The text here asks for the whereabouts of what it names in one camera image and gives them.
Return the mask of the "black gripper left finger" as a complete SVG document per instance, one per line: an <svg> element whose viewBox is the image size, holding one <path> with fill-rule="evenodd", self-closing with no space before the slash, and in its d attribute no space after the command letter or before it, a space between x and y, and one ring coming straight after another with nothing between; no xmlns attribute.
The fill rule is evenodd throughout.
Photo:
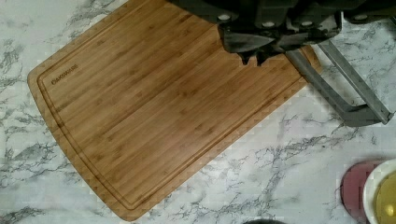
<svg viewBox="0 0 396 224"><path fill-rule="evenodd" d="M256 58L257 65L262 65L271 57L268 46L275 41L272 37L238 33L223 26L218 26L218 31L223 48L229 53L237 54L243 65L247 65L252 57Z"/></svg>

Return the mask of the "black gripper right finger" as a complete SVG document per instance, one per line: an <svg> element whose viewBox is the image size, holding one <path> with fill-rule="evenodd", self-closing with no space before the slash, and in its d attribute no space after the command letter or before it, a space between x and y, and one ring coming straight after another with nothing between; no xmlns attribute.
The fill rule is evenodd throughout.
<svg viewBox="0 0 396 224"><path fill-rule="evenodd" d="M318 27L303 28L298 32L282 34L275 41L258 49L256 53L257 65L261 66L268 58L286 51L321 43L338 35L341 30L340 18L327 18Z"/></svg>

